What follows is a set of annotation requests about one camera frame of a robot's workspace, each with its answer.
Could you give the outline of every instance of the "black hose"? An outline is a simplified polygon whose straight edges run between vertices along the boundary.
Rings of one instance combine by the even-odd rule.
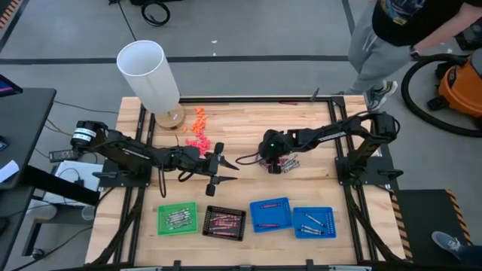
[[[162,9],[164,9],[166,12],[166,19],[163,21],[158,21],[158,20],[155,20],[152,15],[145,13],[145,9],[150,5],[158,5]],[[163,26],[167,22],[169,22],[169,19],[171,18],[171,12],[169,11],[169,8],[160,0],[149,0],[146,3],[142,4],[141,13],[142,13],[142,18],[144,18],[145,22],[150,24],[151,26]]]
[[[413,102],[410,94],[408,92],[410,80],[412,79],[413,75],[421,69],[423,66],[428,65],[429,63],[436,62],[436,61],[446,61],[451,62],[454,65],[463,65],[467,62],[467,59],[462,58],[460,56],[455,56],[449,53],[440,53],[435,54],[433,56],[424,56],[419,62],[415,63],[404,76],[404,80],[401,82],[401,97],[404,99],[405,104],[407,105],[408,109],[412,111],[416,116],[424,120],[426,123],[430,123],[431,125],[440,128],[442,130],[461,135],[461,136],[469,136],[480,138],[482,137],[482,131],[474,130],[474,129],[466,129],[458,126],[454,126],[450,123],[446,123],[442,120],[437,119],[436,117],[431,116],[420,107],[418,107],[415,102]]]

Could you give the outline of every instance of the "white cylinder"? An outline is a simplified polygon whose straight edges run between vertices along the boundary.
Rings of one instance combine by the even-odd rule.
[[[57,214],[57,207],[48,202],[32,199],[26,215],[33,219],[49,221]]]
[[[179,90],[163,48],[153,41],[135,41],[117,55],[117,67],[144,107],[165,114],[179,103]]]

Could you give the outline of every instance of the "blue tray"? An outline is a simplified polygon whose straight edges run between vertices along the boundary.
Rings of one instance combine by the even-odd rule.
[[[249,208],[255,233],[266,233],[293,227],[291,209],[287,197],[251,202]],[[259,225],[277,225],[278,227],[260,227]]]
[[[306,216],[310,215],[324,226],[320,226],[315,221]],[[295,207],[293,209],[294,235],[299,239],[328,239],[337,238],[337,231],[334,226],[333,209],[331,207]],[[304,233],[300,231],[301,225],[321,230],[322,235]]]

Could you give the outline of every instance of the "gray concrete floor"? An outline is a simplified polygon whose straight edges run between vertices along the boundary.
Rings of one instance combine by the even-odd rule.
[[[345,56],[350,27],[347,17],[360,17],[366,0],[183,0],[170,2],[172,19],[164,27],[147,25],[139,7],[127,0],[107,5],[107,0],[35,0],[26,4],[5,47],[5,59],[85,59],[115,58],[126,44],[137,39],[159,42],[168,56]],[[454,40],[431,53],[460,53]],[[171,65],[179,89],[188,95],[269,95],[320,94],[346,90],[356,73],[346,61],[257,61],[257,62],[177,62]],[[400,81],[410,66],[392,76]],[[115,64],[0,65],[0,73],[21,87],[53,87],[56,100],[92,109],[117,111],[122,96],[133,96]],[[413,79],[413,96],[422,104],[433,93],[433,69],[427,68]],[[449,188],[459,205],[475,243],[482,244],[482,217],[477,206],[479,162],[482,142],[435,129],[414,117],[399,93],[383,110],[401,122],[401,133],[390,145],[393,160],[405,174],[398,179],[402,189]],[[454,123],[460,116],[444,113]],[[65,131],[77,120],[100,120],[114,126],[116,115],[100,114],[55,104],[50,119]],[[69,137],[47,129],[37,149],[69,148]],[[52,164],[34,153],[30,163],[50,171]],[[24,221],[21,234],[6,270],[30,259],[20,257],[29,228]],[[47,225],[37,247],[46,251],[77,232],[80,226]],[[66,247],[27,270],[80,266],[84,262],[90,234],[82,233]]]

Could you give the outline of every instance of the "sneaker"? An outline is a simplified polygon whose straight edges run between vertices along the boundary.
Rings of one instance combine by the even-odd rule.
[[[457,238],[453,238],[446,233],[437,231],[432,233],[432,240],[434,240],[435,244],[437,244],[439,247],[452,253],[453,256],[460,260],[460,254],[462,253],[464,246],[460,244]]]
[[[381,90],[371,90],[369,92],[368,110],[376,111],[386,102],[386,97],[391,96],[398,89],[396,81],[384,81]]]

